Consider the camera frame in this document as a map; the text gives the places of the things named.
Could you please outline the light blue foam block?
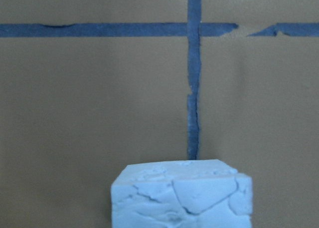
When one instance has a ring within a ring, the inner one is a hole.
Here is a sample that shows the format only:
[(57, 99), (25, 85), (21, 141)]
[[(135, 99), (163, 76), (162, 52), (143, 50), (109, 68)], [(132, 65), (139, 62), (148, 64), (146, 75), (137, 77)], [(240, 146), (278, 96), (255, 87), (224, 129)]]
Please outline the light blue foam block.
[(111, 186), (114, 228), (250, 228), (252, 178), (220, 160), (126, 166)]

